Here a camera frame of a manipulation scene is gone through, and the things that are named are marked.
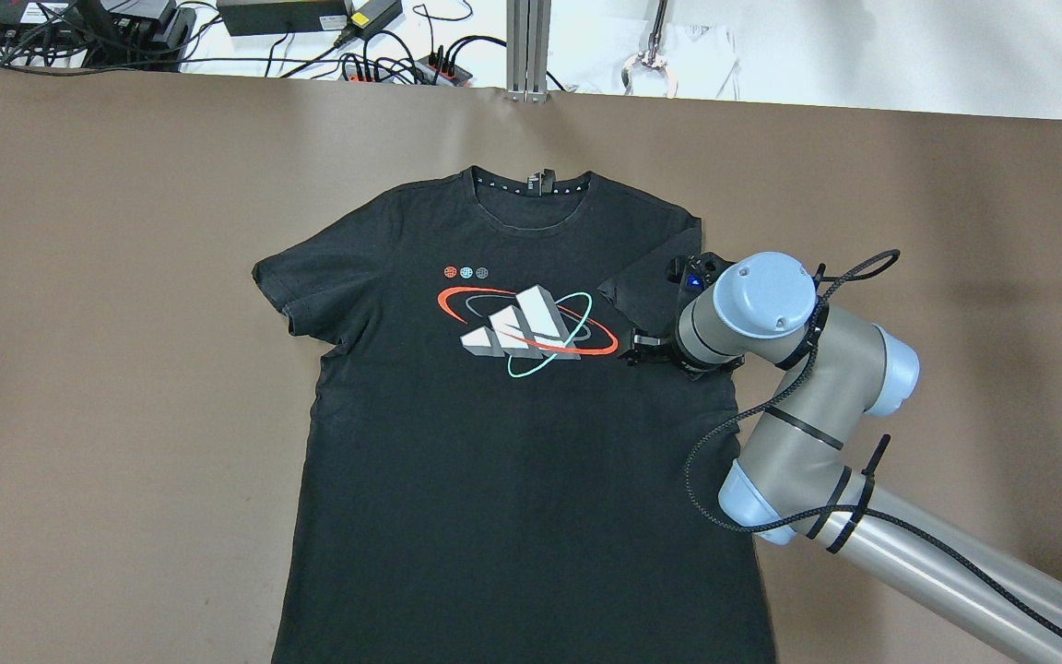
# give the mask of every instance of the black box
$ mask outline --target black box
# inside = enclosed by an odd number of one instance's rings
[[[346,27],[345,0],[220,0],[227,34],[340,32]]]

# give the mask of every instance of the shirt graphic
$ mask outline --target shirt graphic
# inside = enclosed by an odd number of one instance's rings
[[[485,319],[490,324],[476,327],[461,336],[461,347],[479,357],[506,357],[507,373],[511,378],[526,378],[556,359],[606,356],[617,352],[617,337],[609,331],[607,327],[590,318],[593,295],[582,290],[560,299],[553,297],[539,285],[532,286],[521,293],[472,286],[457,286],[442,290],[436,299],[442,311],[460,323],[466,323],[466,319],[455,311],[451,299],[456,299],[460,303],[459,306],[464,307],[469,314],[477,319]],[[492,311],[496,306],[494,300],[499,302],[514,300],[514,304],[499,308],[490,316],[479,311],[483,303],[489,303],[487,308]],[[583,303],[584,311],[578,313],[572,308],[563,306],[563,303],[568,303],[570,300]],[[515,371],[515,358],[536,360],[536,364],[523,371]]]

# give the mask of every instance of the metal stand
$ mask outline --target metal stand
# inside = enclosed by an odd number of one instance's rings
[[[507,97],[548,100],[551,0],[507,0]]]

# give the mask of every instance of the white label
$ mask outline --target white label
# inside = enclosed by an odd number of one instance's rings
[[[22,17],[18,19],[21,24],[42,24],[48,21],[52,13],[59,14],[68,8],[68,3],[27,3],[22,11]]]
[[[322,30],[342,30],[346,27],[346,17],[318,17]]]

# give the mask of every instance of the robotic arm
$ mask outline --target robotic arm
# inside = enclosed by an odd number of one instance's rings
[[[721,266],[683,308],[673,337],[654,346],[692,370],[747,353],[786,370],[778,394],[788,395],[756,423],[720,508],[738,525],[763,527],[829,506],[758,534],[780,545],[805,534],[1011,659],[1062,663],[1062,583],[875,487],[873,467],[859,474],[839,461],[863,413],[890,415],[911,394],[919,358],[817,290],[786,254]]]

